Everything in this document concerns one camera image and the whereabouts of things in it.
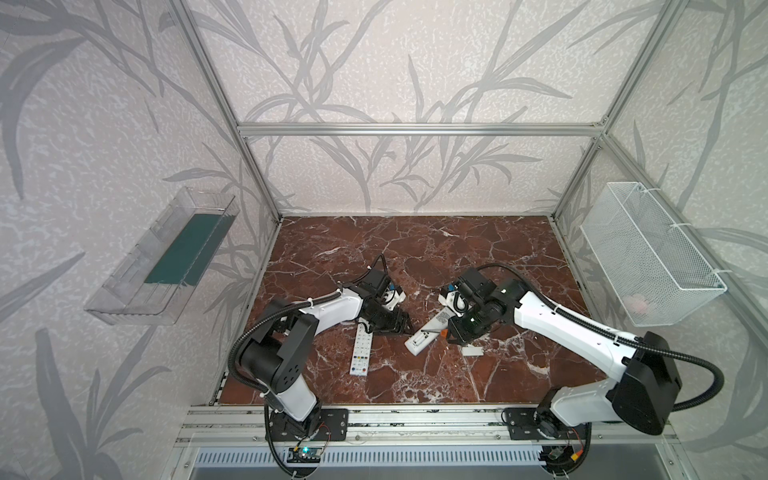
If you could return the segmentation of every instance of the gray leaf pattern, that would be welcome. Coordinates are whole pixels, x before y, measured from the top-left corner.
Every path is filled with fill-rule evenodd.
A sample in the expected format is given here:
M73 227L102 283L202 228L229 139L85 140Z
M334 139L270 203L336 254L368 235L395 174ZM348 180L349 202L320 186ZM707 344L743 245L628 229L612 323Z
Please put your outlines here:
M765 19L765 14L768 12L768 2L762 0L761 2L744 2L743 0L724 0L723 2L713 2L710 0L692 0L688 2L687 8L701 14L706 15L709 18L714 19L717 23L716 30L712 31L712 41L710 50L707 56L701 58L705 61L705 65L702 68L697 68L691 73L695 74L697 78L691 80L688 75L688 71L683 72L679 78L680 90L665 104L667 107L676 105L681 98L685 98L686 105L690 102L710 102L712 104L712 116L707 119L705 124L706 130L702 132L701 137L704 140L703 148L698 154L698 158L694 166L688 173L687 183L684 184L684 189L677 201L677 209L685 211L686 206L689 204L691 197L694 194L710 194L709 191L704 190L704 183L701 182L702 173L704 168L708 165L708 161L712 156L713 150L720 141L720 135L724 131L726 122L733 118L732 114L727 113L728 109L733 109L733 105L738 105L738 102L744 102L744 97L741 99L732 100L730 91L731 88L737 82L743 81L745 84L747 81L743 80L747 74L753 73L757 70L764 69L768 65L768 55L760 56L761 50L758 50L756 60L751 62L745 62L741 57L745 55L746 51L750 51L754 55L754 48L758 46L762 48L763 38L760 34L752 29L752 37L747 37L745 31L757 18ZM618 15L612 19L612 21L606 22L604 27L616 24L619 19L621 21L627 21L630 18L637 18L641 15L640 9L624 12L622 15ZM662 75L663 80L666 81L667 77ZM654 112L654 114L664 114L664 110ZM684 125L680 129L680 132L687 137L690 136L690 130L686 130L687 125ZM641 137L640 128L637 126L637 121L632 124L632 134L627 135L633 137L635 152L634 159L643 169L647 168L647 164L651 161L656 162L656 166L661 165L664 167L657 180L657 186L663 188L666 191L665 183L668 182L667 177L671 169L674 169L676 161L679 159L669 157L654 157L651 152L647 151L647 145L644 145L643 138ZM676 175L680 175L680 168L675 172ZM562 223L568 229L568 235L573 236L569 238L570 244L578 244L581 241L581 249L577 249L575 256L578 258L578 262L586 280L589 282L591 289L605 289L603 294L598 294L602 299L605 299L606 304L600 305L600 308L604 312L608 312L607 317L610 319L620 319L621 308L614 310L611 308L611 303L616 301L615 295L611 292L610 285L602 277L601 268L599 264L596 264L592 260L591 251L585 246L583 240L580 240L580 233L578 232L578 225L583 221L583 213L581 211L581 205L583 204L583 189L589 185L589 176L582 184L580 191L578 192L576 200L573 205L568 205L566 211L562 217ZM728 201L729 199L717 198L713 200L715 202ZM733 227L700 227L697 228L699 234L705 239L716 242L723 242L726 245L730 245L732 249L738 247L739 250L745 251L744 256L750 259L756 259L757 257L768 254L768 237L757 231L745 230L743 228ZM756 270L754 264L748 263L745 265L737 265L733 262L723 262L726 268L733 271L733 274L738 276L750 290L757 296L768 298L768 276L765 276L763 272ZM695 335L690 336L690 341L696 341ZM768 409L766 403L768 402L768 396L766 395L766 385L768 385L768 357L766 357L766 351L763 346L752 336L749 337L746 345L746 353L741 360L741 364L738 368L738 372L735 378L731 379L729 383L733 385L733 394L730 397L730 403L727 406L726 417L723 421L718 420L718 425L715 429L710 427L709 422L704 422L706 427L705 433L701 434L701 437L688 442L685 442L684 446L688 452L706 454L715 450L721 450L725 455L725 458L729 458L733 453L733 450L739 450L751 455L755 455L755 458L768 459L768 449L761 445L760 439L764 436L766 428L768 428ZM733 471L738 469L736 462L742 462L742 460L736 460L733 457L733 464L730 459L728 460L704 460L704 455L697 457L697 462L701 462L701 465L696 465L696 468L706 469L707 462L724 462L728 469ZM741 478L749 478L748 475L741 475Z
M78 253L42 275L0 296L0 323L48 288L57 278L67 273L67 270L71 269L84 256L85 252Z
M342 31L349 23L340 21L326 25L328 15L328 2L320 0L316 4L311 30L306 33L302 41L297 41L297 32L291 31L286 23L274 16L275 22L282 32L285 49L289 56L297 63L296 75L291 78L283 68L278 65L260 46L254 32L256 29L250 24L249 18L244 14L240 3L236 0L224 5L218 1L210 4L220 14L220 20L208 17L202 12L195 12L198 25L216 35L233 42L235 45L257 55L275 71L285 85L286 91L275 93L254 106L246 115L248 121L258 121L264 115L279 111L283 116L282 121L310 121L322 122L325 112L342 114L350 121L374 122L375 120L366 112L350 105L328 103L333 93L333 78L338 70L346 63L356 50L359 43L365 37L370 25L377 21L379 15L389 8L392 0L380 0L366 13L357 26L342 53L334 59L328 59L324 51L323 42L331 31ZM419 80L418 59L409 55L406 66L408 76L413 86L415 100L415 118L418 121L472 122L472 115L479 102L487 94L494 91L525 90L539 95L556 98L570 99L568 93L555 86L545 84L535 78L513 77L515 70L523 65L532 55L546 45L552 38L560 33L577 15L579 15L588 2L584 2L573 8L570 12L559 18L556 22L544 28L531 40L517 48L506 58L500 58L504 46L507 43L510 27L515 14L522 5L522 0L517 0L510 6L509 13L502 27L494 51L488 60L488 65L481 78L460 87L446 101L435 101L429 108L426 107L424 91ZM523 106L504 121L512 122L520 118L528 109ZM400 121L397 114L392 114L395 122ZM482 180L482 171L491 170L501 173L511 182L512 173L504 163L508 162L539 162L541 158L525 157L510 153L492 154L491 142L495 137L483 137L469 140L466 137L407 137L406 153L400 159L400 166L390 180L379 182L379 187L387 188L390 185L405 191L413 200L413 211L418 212L432 202L444 189L451 193L464 183L471 171L476 181ZM270 184L274 196L280 201L285 201L291 195L280 193L271 183L269 166L275 158L275 150L280 144L280 139L260 138L253 139L256 142L269 142L269 159L265 159L267 182ZM349 175L359 186L359 193L365 212L370 212L371 185L370 181L374 173L379 169L382 160L392 156L386 155L386 149L391 139L380 138L378 143L368 152L359 144L354 147L348 145L348 140L341 137L314 137L307 140L325 154L331 163L342 172ZM432 153L439 153L442 171L439 179L426 179L417 174L414 169ZM300 207L283 205L287 211L301 210Z
M630 8L629 10L615 15L614 17L609 18L605 22L599 24L597 27L582 35L569 46L573 47L574 45L582 43L588 38L595 36L598 32L603 31L606 28L626 21L626 23L624 23L624 25L622 25L604 44L598 47L598 49L595 51L595 54L597 54L600 50L603 50L608 45L618 40L624 33L629 31L635 25L644 22L649 18L654 18L661 11L661 7L663 5L664 0L653 0L652 2L648 2L639 7Z
M124 388L134 367L141 361L156 329L156 326L149 327L128 353L110 381L101 402L98 401L100 376L96 370L88 395L85 431L75 416L64 391L48 330L41 329L35 334L38 396L48 418L48 431L51 434L54 451L61 463L58 476L83 480L92 480L97 477L123 478L117 463L100 449L108 443L125 439L130 434L136 433L137 429L122 430L111 435L104 442L101 441L101 437L114 414L134 390L153 376L170 372L170 369L164 366L153 367L137 376Z

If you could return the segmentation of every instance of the green mat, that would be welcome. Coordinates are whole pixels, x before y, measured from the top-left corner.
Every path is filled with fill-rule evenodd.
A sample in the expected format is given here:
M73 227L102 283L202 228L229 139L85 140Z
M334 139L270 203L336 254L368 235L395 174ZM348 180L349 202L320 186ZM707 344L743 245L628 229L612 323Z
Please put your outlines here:
M184 280L196 286L234 221L233 215L194 214L144 283L178 284Z

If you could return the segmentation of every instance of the wallpaper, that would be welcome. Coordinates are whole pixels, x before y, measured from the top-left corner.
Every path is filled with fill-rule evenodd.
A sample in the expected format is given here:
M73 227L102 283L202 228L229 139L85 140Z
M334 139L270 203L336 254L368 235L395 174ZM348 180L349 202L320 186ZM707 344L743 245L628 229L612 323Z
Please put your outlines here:
M0 478L156 478L274 224L164 2L0 4ZM237 217L173 326L87 314L176 192Z
M629 321L613 287L579 229L591 206L609 181L631 181L606 151L595 159L558 226L574 255L584 288L596 304L591 311L601 322L642 335ZM722 298L715 299L682 322L651 327L671 349L710 360L725 375L723 390L714 399L693 409L675 412L670 420L684 443L701 480L763 478L768 461L768 356L750 338L740 320ZM698 395L711 382L706 370L677 362L683 389L678 399Z
M765 0L691 4L613 131L763 306L768 306L767 9ZM742 472L742 478L763 478L765 349L720 302L674 329L681 348L707 355L727 375L726 395L677 414L675 426L699 476Z
M660 4L189 2L238 120L309 122L599 121Z
M269 137L251 150L284 212L542 215L554 210L588 140Z
M614 136L768 309L768 2L688 8Z
M189 5L239 122L589 123L662 1ZM547 214L587 140L249 139L289 214Z

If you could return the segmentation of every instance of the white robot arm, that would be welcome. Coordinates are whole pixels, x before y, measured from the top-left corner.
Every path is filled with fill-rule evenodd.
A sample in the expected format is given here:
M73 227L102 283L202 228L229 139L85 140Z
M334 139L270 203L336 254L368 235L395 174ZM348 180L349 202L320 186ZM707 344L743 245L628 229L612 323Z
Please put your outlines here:
M517 278L497 286L479 271L492 266L505 268ZM496 322L514 323L560 343L605 373L607 378L600 382L555 388L545 396L536 411L536 426L547 437L558 438L576 425L610 421L659 435L673 410L706 402L723 386L723 374L715 365L671 352L666 340L654 333L640 338L558 305L504 264L466 270L443 287L439 299L455 314L449 320L450 343L469 343ZM676 404L682 382L675 359L709 369L715 377L712 386L695 399Z
M379 259L384 270L374 268ZM369 333L413 334L408 313L398 307L405 298L389 278L383 255L379 255L365 274L340 284L330 295L300 303L272 299L257 324L235 342L230 351L230 374L260 390L291 435L311 436L319 427L322 403L307 386L302 372L314 337L358 318L365 319ZM283 333L285 338L280 341L274 333Z

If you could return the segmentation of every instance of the white wire basket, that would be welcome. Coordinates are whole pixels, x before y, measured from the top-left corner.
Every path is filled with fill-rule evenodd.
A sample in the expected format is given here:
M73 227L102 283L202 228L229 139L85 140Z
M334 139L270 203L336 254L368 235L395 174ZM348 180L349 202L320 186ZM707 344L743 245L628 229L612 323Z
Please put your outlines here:
M608 183L581 225L635 326L673 325L727 289L680 227L638 182Z

